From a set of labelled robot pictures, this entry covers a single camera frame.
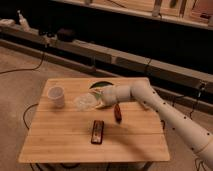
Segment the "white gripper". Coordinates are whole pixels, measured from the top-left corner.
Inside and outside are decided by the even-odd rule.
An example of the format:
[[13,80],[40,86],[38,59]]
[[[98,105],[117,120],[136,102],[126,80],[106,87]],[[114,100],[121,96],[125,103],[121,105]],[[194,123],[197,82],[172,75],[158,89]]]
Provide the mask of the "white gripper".
[[99,108],[112,106],[116,103],[115,88],[106,86],[100,89],[100,104]]

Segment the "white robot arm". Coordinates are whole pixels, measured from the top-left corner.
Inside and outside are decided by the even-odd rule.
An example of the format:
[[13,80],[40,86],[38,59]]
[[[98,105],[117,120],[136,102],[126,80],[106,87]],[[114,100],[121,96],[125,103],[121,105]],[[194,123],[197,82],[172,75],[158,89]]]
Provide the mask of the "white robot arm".
[[213,134],[166,103],[152,88],[149,81],[138,80],[130,85],[105,86],[101,89],[104,106],[131,99],[146,104],[175,129],[185,144],[213,171]]

